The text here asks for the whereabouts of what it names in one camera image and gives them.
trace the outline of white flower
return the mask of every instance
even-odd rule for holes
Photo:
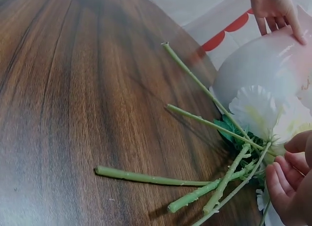
[[[284,143],[301,131],[312,128],[312,116],[296,97],[277,99],[261,86],[241,88],[229,105],[233,118],[265,142],[276,155],[284,155]],[[274,157],[266,159],[272,162]]]

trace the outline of hand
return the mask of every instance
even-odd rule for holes
[[[272,205],[286,226],[312,225],[312,131],[296,135],[285,148],[285,156],[266,169]]]
[[[267,21],[272,32],[276,31],[277,28],[290,25],[296,39],[301,44],[307,43],[303,37],[292,0],[251,0],[251,4],[262,36],[267,34],[265,25],[265,21]]]

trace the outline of green flower stem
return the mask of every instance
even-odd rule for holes
[[[268,143],[265,150],[263,151],[263,153],[261,154],[261,157],[259,158],[257,164],[254,166],[253,170],[251,171],[251,173],[249,174],[249,176],[238,186],[236,187],[222,202],[220,202],[219,205],[217,205],[212,211],[210,211],[209,214],[205,215],[203,218],[201,218],[199,221],[197,221],[195,224],[193,224],[192,226],[200,226],[202,225],[206,220],[208,220],[210,217],[212,217],[215,213],[218,213],[219,210],[235,195],[239,192],[239,190],[241,190],[249,181],[250,179],[253,177],[253,175],[255,174],[255,172],[257,171],[257,169],[260,167],[260,164],[264,158],[264,156],[266,155],[268,149],[270,148],[271,143]]]
[[[111,177],[115,179],[125,179],[129,181],[136,181],[136,182],[142,182],[142,183],[158,184],[158,185],[205,186],[210,183],[210,182],[204,182],[204,181],[184,181],[184,180],[169,179],[169,178],[164,178],[164,177],[159,177],[159,176],[149,176],[145,174],[122,171],[122,170],[104,167],[104,166],[97,166],[95,168],[95,172],[97,175],[100,175],[100,176],[106,176],[106,177]]]
[[[239,179],[246,174],[248,174],[254,167],[254,162],[251,162],[250,164],[246,165],[243,169],[241,169],[238,172],[235,172],[231,178],[230,181]],[[207,184],[204,187],[198,188],[195,191],[188,193],[184,195],[183,197],[177,199],[176,201],[172,202],[168,205],[168,211],[171,213],[175,213],[178,210],[180,210],[182,207],[187,206],[189,203],[192,203],[196,200],[198,200],[199,197],[209,193],[210,191],[216,189],[220,183],[221,179],[215,180],[209,184]]]
[[[187,65],[178,57],[174,50],[169,46],[169,43],[162,44],[170,56],[176,61],[176,63],[199,85],[205,94],[223,111],[223,113],[229,117],[231,122],[237,127],[237,129],[244,135],[248,140],[251,140],[244,129],[232,118],[231,114],[224,108],[224,106],[211,94],[211,92],[200,82],[200,80],[190,71]]]
[[[263,226],[264,225],[265,217],[267,216],[267,214],[269,212],[270,205],[271,205],[271,200],[269,199],[269,202],[268,202],[268,204],[265,207],[265,210],[263,212],[263,216],[262,216],[262,219],[261,219],[261,221],[259,223],[259,226]]]
[[[183,116],[186,116],[186,117],[188,117],[188,118],[194,119],[194,120],[196,120],[197,122],[203,123],[203,124],[205,124],[205,125],[209,125],[209,126],[215,128],[215,129],[219,130],[219,131],[225,132],[225,133],[227,133],[227,134],[229,134],[229,135],[231,135],[231,136],[233,136],[233,137],[235,137],[235,138],[238,138],[238,139],[244,141],[245,143],[250,144],[251,146],[253,146],[253,147],[256,148],[256,149],[259,149],[259,150],[261,150],[261,151],[264,150],[264,148],[263,148],[262,146],[259,146],[258,144],[254,143],[252,140],[248,140],[248,139],[246,139],[246,138],[244,138],[244,137],[241,137],[241,136],[239,136],[239,135],[237,135],[237,134],[235,134],[235,133],[233,133],[233,132],[231,132],[231,131],[229,131],[229,130],[227,130],[227,129],[225,129],[225,128],[222,128],[222,127],[220,127],[220,126],[214,124],[213,122],[210,122],[210,121],[208,121],[208,120],[205,120],[205,119],[203,119],[203,118],[200,117],[200,116],[193,115],[193,114],[191,114],[190,112],[187,112],[187,111],[185,111],[185,110],[183,110],[183,109],[180,109],[180,108],[178,108],[178,107],[176,107],[176,106],[174,106],[174,105],[168,104],[168,105],[167,105],[167,109],[170,110],[170,111],[172,111],[172,112],[175,112],[175,113],[181,114],[181,115],[183,115]],[[268,153],[271,154],[272,156],[276,157],[276,154],[274,154],[274,152],[268,151]]]
[[[219,203],[219,200],[223,196],[223,191],[225,190],[228,182],[231,180],[231,176],[235,172],[236,168],[238,167],[240,161],[243,159],[244,155],[250,150],[250,144],[244,144],[242,150],[234,159],[232,165],[230,166],[229,170],[222,178],[220,184],[218,185],[214,195],[209,199],[207,204],[204,206],[203,211],[205,214],[209,214],[214,206]]]

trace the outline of wood grain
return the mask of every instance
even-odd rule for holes
[[[0,0],[1,226],[190,225],[201,217],[210,195],[169,214],[168,203],[192,188],[93,171],[100,164],[211,180],[231,163],[215,130],[164,109],[220,116],[164,41],[212,83],[202,49],[147,0]],[[207,225],[258,222],[250,186]]]

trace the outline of ceramic vase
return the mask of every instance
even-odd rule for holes
[[[312,17],[297,10],[306,45],[286,26],[241,46],[223,62],[210,91],[226,109],[246,86],[262,86],[279,99],[300,91],[312,67]]]

